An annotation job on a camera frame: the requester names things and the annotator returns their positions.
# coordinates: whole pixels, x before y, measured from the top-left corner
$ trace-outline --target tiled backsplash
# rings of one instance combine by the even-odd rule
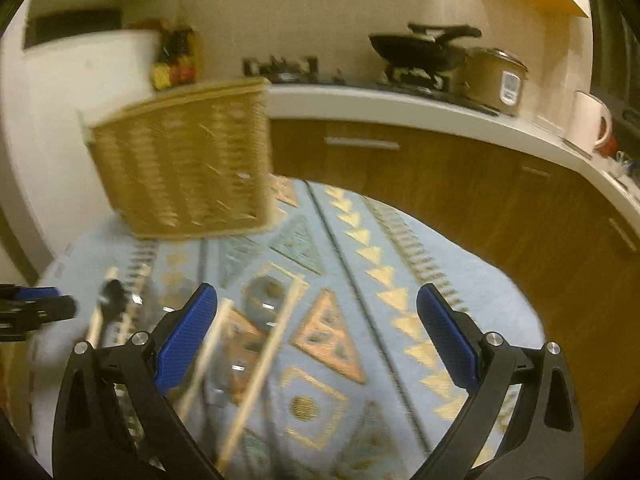
[[[565,126],[573,92],[591,81],[591,20],[545,16],[521,0],[181,0],[180,15],[202,34],[205,76],[241,75],[241,58],[314,54],[321,71],[377,77],[384,68],[372,32],[406,32],[414,21],[469,23],[463,44],[513,52],[529,68],[522,115]]]

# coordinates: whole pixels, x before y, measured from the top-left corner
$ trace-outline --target white countertop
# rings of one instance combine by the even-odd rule
[[[528,153],[577,171],[601,192],[640,236],[640,189],[624,176],[626,192],[605,171],[607,161],[570,149],[555,134],[521,118],[480,112],[392,92],[339,86],[273,85],[267,113],[271,119],[358,121],[408,126],[484,140]]]

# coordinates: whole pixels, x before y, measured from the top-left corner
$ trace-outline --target wooden stick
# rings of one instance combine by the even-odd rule
[[[187,415],[189,415],[189,410],[191,409],[193,401],[198,395],[200,385],[204,380],[204,375],[207,372],[209,363],[213,357],[213,352],[222,338],[222,329],[225,326],[226,319],[229,317],[229,313],[231,313],[233,306],[234,302],[227,298],[220,302],[216,312],[216,317],[211,322],[209,330],[207,330],[207,334],[202,340],[202,345],[200,346],[200,350],[196,357],[193,375],[189,386],[182,394],[175,407],[175,412],[183,422],[186,420]]]
[[[280,346],[280,342],[284,337],[284,331],[287,327],[291,314],[293,313],[293,309],[304,293],[304,283],[302,275],[297,274],[293,279],[293,283],[291,283],[291,286],[289,287],[287,297],[284,300],[284,304],[282,305],[282,309],[278,315],[278,319],[276,320],[276,326],[271,330],[271,335],[264,345],[264,349],[260,355],[260,360],[258,361],[254,373],[251,376],[251,381],[244,393],[244,397],[242,398],[242,404],[240,405],[238,412],[236,413],[236,417],[226,434],[225,443],[222,446],[222,451],[220,452],[218,462],[216,463],[216,469],[220,474],[224,474],[229,462],[231,461],[231,457],[236,450],[242,431],[244,430],[246,422],[249,419],[249,415],[251,414],[251,409],[254,406],[258,394],[260,394],[260,391],[262,390],[264,381],[266,380],[267,374],[271,368],[273,358],[275,357],[278,347]]]
[[[138,275],[133,279],[133,285],[131,286],[131,295],[129,301],[127,301],[127,308],[122,314],[122,322],[120,323],[120,330],[118,331],[117,345],[124,345],[129,338],[129,331],[133,323],[133,317],[139,305],[133,301],[133,295],[139,296],[142,293],[142,289],[145,286],[147,277],[151,274],[151,267],[148,265],[141,265],[138,270]]]
[[[105,282],[110,282],[111,280],[116,280],[118,277],[118,267],[110,267],[107,270],[107,273],[104,276]],[[91,343],[91,346],[96,348],[98,343],[100,342],[100,332],[102,331],[102,309],[100,308],[100,302],[98,302],[94,311],[91,314],[91,319],[89,320],[89,330],[86,333],[85,339]]]

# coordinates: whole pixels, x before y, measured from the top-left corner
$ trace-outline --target brown cabinet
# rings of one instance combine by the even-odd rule
[[[640,240],[580,174],[464,137],[273,121],[274,171],[403,210],[503,270],[572,371],[588,468],[640,400]]]

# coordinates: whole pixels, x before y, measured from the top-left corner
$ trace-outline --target blue gripper pad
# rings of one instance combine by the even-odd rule
[[[57,298],[60,291],[54,286],[41,286],[36,288],[21,288],[14,296],[16,301],[45,300],[47,298]]]
[[[203,283],[182,309],[171,312],[162,319],[170,322],[167,319],[170,316],[180,316],[180,320],[166,338],[156,359],[154,381],[163,395],[182,381],[216,315],[217,307],[216,289],[209,283]]]
[[[482,337],[480,329],[469,316],[455,312],[432,283],[427,283],[420,288],[415,303],[418,316],[431,337],[451,380],[459,388],[464,388],[469,393],[474,392],[480,383],[479,353],[462,332],[454,317],[459,318],[461,322],[465,321],[466,328],[469,328],[468,323],[471,323],[473,337],[478,337],[473,341],[476,345]],[[468,322],[463,320],[463,316],[468,318]]]

